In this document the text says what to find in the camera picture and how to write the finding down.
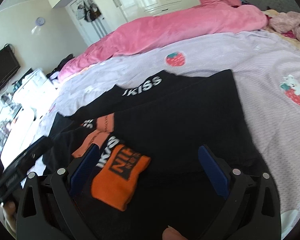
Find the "white bear with strawberry print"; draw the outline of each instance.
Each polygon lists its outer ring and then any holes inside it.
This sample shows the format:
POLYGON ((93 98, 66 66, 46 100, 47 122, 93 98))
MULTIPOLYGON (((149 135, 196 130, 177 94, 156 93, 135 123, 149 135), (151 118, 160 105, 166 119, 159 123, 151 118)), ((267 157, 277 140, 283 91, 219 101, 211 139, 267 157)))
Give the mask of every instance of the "white bear with strawberry print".
POLYGON ((284 77, 285 83, 294 90, 294 93, 297 96, 300 96, 300 83, 294 79, 292 75, 288 75, 287 77, 284 77))

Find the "cabinet handle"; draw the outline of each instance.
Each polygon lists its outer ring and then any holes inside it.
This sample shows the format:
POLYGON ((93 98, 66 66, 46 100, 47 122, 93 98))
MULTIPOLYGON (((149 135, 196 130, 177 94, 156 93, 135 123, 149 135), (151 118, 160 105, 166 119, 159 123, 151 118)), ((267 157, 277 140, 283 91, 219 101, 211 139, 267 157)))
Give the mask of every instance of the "cabinet handle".
POLYGON ((117 5, 117 3, 115 2, 115 0, 113 0, 114 5, 118 8, 119 6, 117 5))
POLYGON ((120 6, 122 6, 122 3, 120 2, 120 0, 117 0, 118 1, 118 4, 120 5, 120 6))

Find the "silver screw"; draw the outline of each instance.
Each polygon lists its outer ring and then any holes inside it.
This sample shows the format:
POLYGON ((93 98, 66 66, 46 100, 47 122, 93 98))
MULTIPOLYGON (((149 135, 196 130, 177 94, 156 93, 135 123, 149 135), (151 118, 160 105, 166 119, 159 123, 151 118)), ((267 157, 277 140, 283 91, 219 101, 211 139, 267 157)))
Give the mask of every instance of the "silver screw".
POLYGON ((34 178, 34 176, 35 176, 35 173, 34 172, 30 172, 29 175, 28 175, 28 178, 32 179, 32 178, 34 178))
POLYGON ((66 169, 65 169, 65 168, 60 168, 60 169, 57 171, 57 173, 58 173, 59 175, 65 174, 65 172, 66 172, 66 169))
POLYGON ((233 173, 234 175, 240 175, 240 174, 241 174, 241 171, 240 171, 239 169, 233 169, 233 170, 232 170, 232 173, 233 173))
POLYGON ((262 176, 263 176, 265 179, 269 179, 269 178, 270 178, 270 175, 269 175, 268 173, 266 173, 266 172, 263 173, 262 176))

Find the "television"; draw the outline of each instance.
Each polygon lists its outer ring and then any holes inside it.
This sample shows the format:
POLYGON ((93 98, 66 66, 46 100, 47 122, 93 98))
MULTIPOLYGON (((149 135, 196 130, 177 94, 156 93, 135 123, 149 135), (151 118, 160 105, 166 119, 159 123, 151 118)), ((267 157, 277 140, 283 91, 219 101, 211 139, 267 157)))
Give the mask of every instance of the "television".
POLYGON ((0 50, 0 90, 17 73, 19 62, 13 54, 11 45, 7 44, 0 50))

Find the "white wall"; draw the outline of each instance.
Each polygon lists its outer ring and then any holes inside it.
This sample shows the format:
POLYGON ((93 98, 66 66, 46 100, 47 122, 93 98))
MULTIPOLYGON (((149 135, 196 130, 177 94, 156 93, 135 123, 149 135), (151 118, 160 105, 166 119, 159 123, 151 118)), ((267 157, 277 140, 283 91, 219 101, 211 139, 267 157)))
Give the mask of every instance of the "white wall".
POLYGON ((32 0, 0 11, 0 49, 7 43, 14 46, 21 65, 9 84, 30 68, 42 68, 47 74, 69 54, 77 56, 87 48, 66 9, 51 9, 48 0, 32 0), (35 25, 38 17, 46 20, 41 27, 35 25))

